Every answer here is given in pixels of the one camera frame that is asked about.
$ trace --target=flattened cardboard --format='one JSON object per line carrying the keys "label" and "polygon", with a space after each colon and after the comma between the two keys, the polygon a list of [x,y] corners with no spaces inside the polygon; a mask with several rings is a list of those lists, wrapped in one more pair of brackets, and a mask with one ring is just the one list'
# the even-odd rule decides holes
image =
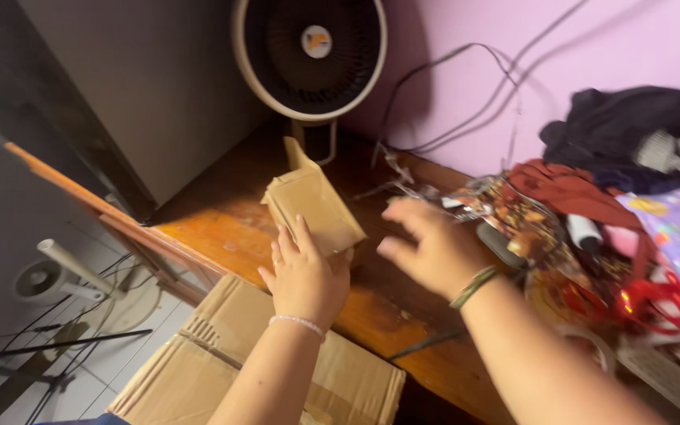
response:
{"label": "flattened cardboard", "polygon": [[[109,406],[131,425],[205,425],[266,330],[271,297],[228,275]],[[405,373],[327,333],[303,425],[389,425]]]}
{"label": "flattened cardboard", "polygon": [[269,206],[274,221],[295,234],[296,214],[301,214],[324,256],[340,253],[366,239],[364,229],[322,169],[303,153],[297,140],[289,137],[284,140],[290,167],[294,171],[275,177],[261,199],[261,203]]}

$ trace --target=clutter pile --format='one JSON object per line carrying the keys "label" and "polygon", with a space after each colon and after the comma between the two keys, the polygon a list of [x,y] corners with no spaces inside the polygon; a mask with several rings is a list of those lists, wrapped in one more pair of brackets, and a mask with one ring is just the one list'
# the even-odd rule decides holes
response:
{"label": "clutter pile", "polygon": [[527,261],[548,322],[657,347],[680,363],[680,90],[575,93],[543,159],[450,195]]}

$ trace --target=fan grille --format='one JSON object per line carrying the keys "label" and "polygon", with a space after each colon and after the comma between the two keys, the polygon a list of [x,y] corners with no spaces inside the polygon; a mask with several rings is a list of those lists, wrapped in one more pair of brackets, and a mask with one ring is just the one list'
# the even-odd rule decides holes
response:
{"label": "fan grille", "polygon": [[[322,26],[332,37],[326,57],[313,58],[301,34]],[[299,113],[323,114],[353,102],[379,60],[379,15],[372,0],[251,0],[246,53],[264,89]]]}

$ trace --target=black cloth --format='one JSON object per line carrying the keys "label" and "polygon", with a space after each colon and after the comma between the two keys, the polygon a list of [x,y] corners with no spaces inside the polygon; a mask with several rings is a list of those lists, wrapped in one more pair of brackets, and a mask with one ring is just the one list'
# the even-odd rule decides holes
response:
{"label": "black cloth", "polygon": [[573,94],[565,122],[550,122],[540,132],[547,145],[543,159],[590,171],[638,168],[633,157],[657,130],[680,138],[680,90],[587,89]]}
{"label": "black cloth", "polygon": [[600,188],[613,186],[638,195],[659,195],[680,189],[680,173],[666,174],[653,169],[599,169],[592,178]]}

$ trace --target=white bracelet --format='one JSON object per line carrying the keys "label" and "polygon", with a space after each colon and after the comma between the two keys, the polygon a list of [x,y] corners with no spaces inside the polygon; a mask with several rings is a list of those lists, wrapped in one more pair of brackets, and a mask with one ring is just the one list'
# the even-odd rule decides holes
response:
{"label": "white bracelet", "polygon": [[304,318],[299,318],[298,316],[288,316],[288,315],[285,315],[285,314],[279,314],[279,315],[272,316],[272,318],[269,319],[269,324],[272,324],[272,323],[274,323],[278,320],[292,320],[294,322],[300,323],[300,324],[308,327],[312,331],[316,332],[319,335],[319,338],[322,339],[322,342],[324,342],[325,336],[324,336],[324,333],[322,332],[322,330],[319,329],[319,327],[316,326],[316,324],[313,324],[313,323],[309,322],[308,320],[306,320]]}

